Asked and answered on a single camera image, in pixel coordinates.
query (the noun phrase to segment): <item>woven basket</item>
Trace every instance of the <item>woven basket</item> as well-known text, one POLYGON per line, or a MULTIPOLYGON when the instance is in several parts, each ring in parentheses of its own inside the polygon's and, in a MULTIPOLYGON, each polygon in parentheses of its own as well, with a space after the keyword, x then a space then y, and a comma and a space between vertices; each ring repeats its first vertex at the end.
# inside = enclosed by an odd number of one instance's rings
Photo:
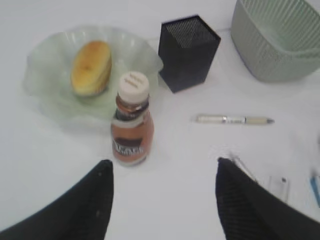
POLYGON ((320 16, 304 0, 237 0, 231 37, 258 80, 296 80, 320 67, 320 16))

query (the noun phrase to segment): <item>white table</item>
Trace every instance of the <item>white table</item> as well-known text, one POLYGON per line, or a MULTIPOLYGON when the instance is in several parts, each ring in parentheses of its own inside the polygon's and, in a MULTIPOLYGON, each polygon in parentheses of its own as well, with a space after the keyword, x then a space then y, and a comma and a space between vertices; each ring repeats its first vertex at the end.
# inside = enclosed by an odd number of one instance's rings
MULTIPOLYGON (((309 0, 318 10, 320 3, 309 0)), ((135 168, 114 163, 115 194, 106 239, 225 239, 215 197, 217 158, 237 154, 266 187, 290 180, 288 204, 320 221, 309 185, 320 165, 320 71, 269 85, 242 63, 228 28, 236 0, 5 0, 0 7, 0 230, 40 210, 111 159, 109 126, 60 127, 32 108, 21 81, 28 52, 48 35, 81 24, 139 34, 155 49, 162 21, 199 14, 222 38, 206 82, 172 94, 161 82, 151 112, 152 152, 135 168), (263 115, 272 126, 201 125, 197 113, 263 115)))

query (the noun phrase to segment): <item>glass bowl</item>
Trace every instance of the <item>glass bowl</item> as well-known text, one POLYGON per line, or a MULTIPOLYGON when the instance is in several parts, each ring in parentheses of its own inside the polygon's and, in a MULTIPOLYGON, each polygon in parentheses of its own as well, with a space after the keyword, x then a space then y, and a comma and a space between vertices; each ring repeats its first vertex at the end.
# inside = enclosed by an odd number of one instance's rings
POLYGON ((80 26, 48 37, 31 51, 23 88, 38 100, 42 112, 54 120, 92 116, 109 121, 116 110, 120 76, 128 71, 145 74, 150 82, 152 99, 162 68, 162 60, 144 39, 116 27, 80 26), (79 97, 71 86, 71 69, 79 49, 93 40, 110 45, 110 81, 100 95, 79 97))

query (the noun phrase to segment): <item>bottle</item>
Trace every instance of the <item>bottle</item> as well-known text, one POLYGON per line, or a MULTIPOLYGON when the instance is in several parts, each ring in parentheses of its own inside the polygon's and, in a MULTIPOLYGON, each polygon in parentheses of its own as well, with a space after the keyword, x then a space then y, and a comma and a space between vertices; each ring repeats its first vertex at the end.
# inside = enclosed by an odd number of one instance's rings
POLYGON ((154 136, 149 112, 149 81, 140 72, 128 72, 119 81, 117 110, 111 122, 112 150, 125 165, 146 159, 154 136))

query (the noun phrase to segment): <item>bottle cap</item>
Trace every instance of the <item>bottle cap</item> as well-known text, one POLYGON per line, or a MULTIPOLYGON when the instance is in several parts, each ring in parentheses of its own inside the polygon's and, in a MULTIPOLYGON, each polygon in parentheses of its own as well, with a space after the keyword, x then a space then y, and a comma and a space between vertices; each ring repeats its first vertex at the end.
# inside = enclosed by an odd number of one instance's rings
POLYGON ((149 96, 149 80, 141 72, 127 72, 120 78, 118 94, 128 104, 140 104, 149 96))

